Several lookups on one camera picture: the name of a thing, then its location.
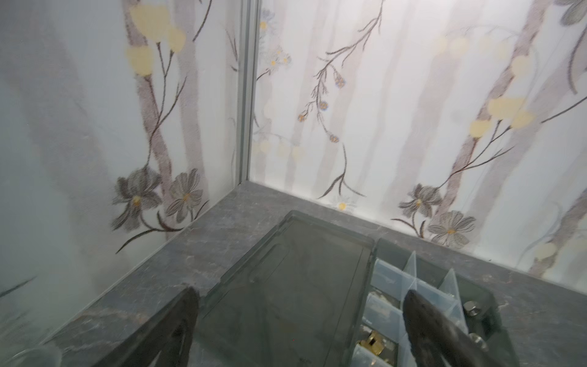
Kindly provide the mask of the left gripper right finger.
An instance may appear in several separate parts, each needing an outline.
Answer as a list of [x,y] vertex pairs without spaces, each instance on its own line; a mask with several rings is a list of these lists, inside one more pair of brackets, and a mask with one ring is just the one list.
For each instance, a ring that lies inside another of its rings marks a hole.
[[483,348],[417,291],[404,298],[403,318],[418,366],[508,366],[509,349],[497,309],[469,319],[473,333],[489,338]]

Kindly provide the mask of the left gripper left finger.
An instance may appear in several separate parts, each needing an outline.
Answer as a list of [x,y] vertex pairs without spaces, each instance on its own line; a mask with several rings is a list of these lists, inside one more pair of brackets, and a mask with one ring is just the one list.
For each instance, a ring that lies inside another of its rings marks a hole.
[[96,366],[186,366],[200,295],[186,287]]

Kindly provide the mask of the brass wing nut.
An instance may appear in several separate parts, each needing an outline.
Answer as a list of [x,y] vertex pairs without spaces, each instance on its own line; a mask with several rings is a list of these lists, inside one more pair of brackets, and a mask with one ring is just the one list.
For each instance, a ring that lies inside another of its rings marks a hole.
[[359,341],[359,345],[376,356],[385,350],[385,338],[375,330],[365,338]]

